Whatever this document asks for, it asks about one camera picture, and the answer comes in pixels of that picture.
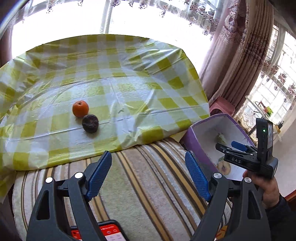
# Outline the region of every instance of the blue rubber pad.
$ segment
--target blue rubber pad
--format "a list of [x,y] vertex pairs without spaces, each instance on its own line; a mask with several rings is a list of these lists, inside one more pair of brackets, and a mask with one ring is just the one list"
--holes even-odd
[[195,184],[198,194],[207,202],[209,202],[212,198],[212,195],[209,191],[209,182],[207,181],[193,155],[189,151],[187,151],[185,155],[185,164]]
[[236,142],[236,141],[232,141],[231,146],[233,148],[236,148],[237,150],[240,150],[240,151],[247,151],[248,150],[245,145],[243,145],[239,142]]
[[104,158],[100,161],[98,167],[91,175],[88,181],[88,188],[85,197],[90,201],[93,197],[96,197],[103,185],[103,182],[109,172],[112,165],[112,155],[108,152]]

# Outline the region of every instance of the pink curtain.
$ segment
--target pink curtain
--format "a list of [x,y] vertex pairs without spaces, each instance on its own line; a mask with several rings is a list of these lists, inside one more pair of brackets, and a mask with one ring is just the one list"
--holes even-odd
[[211,105],[219,96],[240,109],[266,57],[273,27],[267,0],[228,0],[200,79]]
[[9,26],[0,39],[0,67],[12,59],[11,38],[13,26]]

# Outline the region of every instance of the human hand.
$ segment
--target human hand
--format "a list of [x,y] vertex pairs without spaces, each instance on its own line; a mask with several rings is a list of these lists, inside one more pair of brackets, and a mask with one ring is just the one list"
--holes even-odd
[[279,202],[279,187],[277,185],[276,178],[265,179],[263,177],[259,177],[256,174],[245,171],[243,173],[243,178],[249,177],[252,179],[253,184],[258,185],[264,190],[263,193],[263,203],[267,208],[274,207]]

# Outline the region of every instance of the silver screw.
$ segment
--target silver screw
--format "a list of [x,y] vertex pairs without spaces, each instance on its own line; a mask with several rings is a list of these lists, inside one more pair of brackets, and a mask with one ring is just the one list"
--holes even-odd
[[82,172],[78,172],[78,173],[75,174],[74,177],[77,178],[77,179],[82,178],[83,177],[83,173]]
[[221,178],[222,175],[221,175],[221,173],[215,172],[215,173],[214,173],[214,177],[215,177],[215,178]]
[[46,183],[51,183],[52,180],[53,180],[52,177],[48,177],[48,178],[45,180],[45,182],[46,182]]
[[250,183],[250,182],[252,181],[252,179],[249,178],[249,177],[245,177],[245,178],[244,178],[244,181],[245,181],[246,183]]

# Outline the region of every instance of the black phone case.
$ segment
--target black phone case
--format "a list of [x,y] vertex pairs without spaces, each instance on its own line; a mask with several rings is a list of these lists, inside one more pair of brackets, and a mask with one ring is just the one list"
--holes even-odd
[[[126,240],[126,241],[129,241],[128,237],[127,237],[126,234],[124,233],[124,231],[123,231],[122,227],[120,226],[119,222],[117,222],[116,220],[114,220],[114,219],[110,219],[110,220],[108,220],[108,221],[98,222],[98,225],[99,225],[99,226],[104,226],[104,225],[108,225],[108,224],[115,224],[115,225],[119,228],[119,230],[120,230],[120,232],[122,233],[122,235],[123,235],[123,237],[125,238],[125,240]],[[71,230],[77,230],[78,228],[77,228],[77,226],[71,226],[70,229],[71,229]]]

